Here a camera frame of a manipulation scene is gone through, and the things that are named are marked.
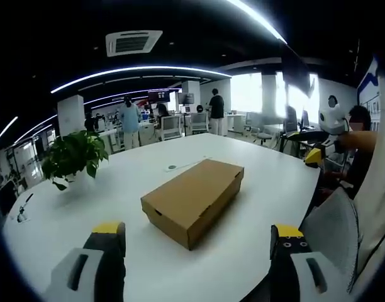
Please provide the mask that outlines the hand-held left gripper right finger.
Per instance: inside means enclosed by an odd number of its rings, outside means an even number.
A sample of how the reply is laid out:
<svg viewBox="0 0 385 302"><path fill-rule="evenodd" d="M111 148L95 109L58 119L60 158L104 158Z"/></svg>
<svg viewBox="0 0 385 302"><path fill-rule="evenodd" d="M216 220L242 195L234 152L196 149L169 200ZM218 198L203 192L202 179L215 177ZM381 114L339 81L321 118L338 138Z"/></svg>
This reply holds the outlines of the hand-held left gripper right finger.
<svg viewBox="0 0 385 302"><path fill-rule="evenodd" d="M338 269L310 249L303 233L289 225L271 226L269 291L271 301L345 301Z"/></svg>

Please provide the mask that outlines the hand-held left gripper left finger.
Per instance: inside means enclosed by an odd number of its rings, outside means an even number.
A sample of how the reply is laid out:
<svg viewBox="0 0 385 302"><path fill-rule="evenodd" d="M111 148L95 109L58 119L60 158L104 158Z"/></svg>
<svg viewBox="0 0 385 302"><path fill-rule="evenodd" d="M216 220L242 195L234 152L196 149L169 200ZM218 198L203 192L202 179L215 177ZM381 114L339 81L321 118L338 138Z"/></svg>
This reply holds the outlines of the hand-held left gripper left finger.
<svg viewBox="0 0 385 302"><path fill-rule="evenodd" d="M45 301L123 301L126 228L122 221L93 228L52 270Z"/></svg>

